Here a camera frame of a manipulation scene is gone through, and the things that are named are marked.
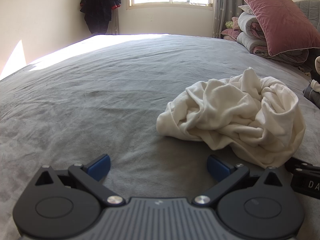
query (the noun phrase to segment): stack of bedding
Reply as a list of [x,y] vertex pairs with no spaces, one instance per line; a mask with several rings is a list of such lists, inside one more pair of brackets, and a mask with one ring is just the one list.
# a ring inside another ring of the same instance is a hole
[[224,39],[228,36],[252,54],[293,66],[307,60],[308,49],[320,47],[319,32],[292,0],[244,1],[248,5],[239,6],[244,12],[236,19],[238,29],[224,30]]

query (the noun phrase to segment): gray upholstered headboard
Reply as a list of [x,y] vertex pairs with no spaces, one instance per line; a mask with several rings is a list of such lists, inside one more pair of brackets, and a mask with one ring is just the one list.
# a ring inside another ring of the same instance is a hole
[[303,0],[295,3],[320,32],[320,0]]

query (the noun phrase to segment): window sill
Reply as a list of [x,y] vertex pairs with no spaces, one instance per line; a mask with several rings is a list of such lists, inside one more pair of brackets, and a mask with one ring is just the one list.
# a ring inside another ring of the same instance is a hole
[[127,5],[127,10],[140,9],[140,8],[156,8],[156,7],[180,7],[180,8],[194,8],[194,9],[205,9],[213,10],[212,4],[207,6],[193,5],[188,3],[139,3],[134,5]]

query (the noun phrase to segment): window frame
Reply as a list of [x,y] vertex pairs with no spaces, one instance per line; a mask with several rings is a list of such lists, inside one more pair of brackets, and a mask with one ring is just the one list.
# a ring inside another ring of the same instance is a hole
[[137,9],[137,8],[154,8],[154,7],[184,7],[184,8],[198,8],[213,10],[212,1],[208,0],[207,4],[194,4],[189,2],[174,2],[169,0],[169,2],[147,2],[147,3],[134,3],[134,0],[126,0],[127,10]]

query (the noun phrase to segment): triangular cutout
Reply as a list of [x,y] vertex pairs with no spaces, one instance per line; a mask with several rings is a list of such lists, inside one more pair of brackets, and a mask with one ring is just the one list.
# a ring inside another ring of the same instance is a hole
[[264,184],[282,187],[278,176],[273,172],[270,172],[268,174],[266,180],[264,181]]
[[45,184],[52,184],[53,180],[50,177],[49,172],[44,171],[40,175],[39,179],[36,182],[36,186],[45,185]]

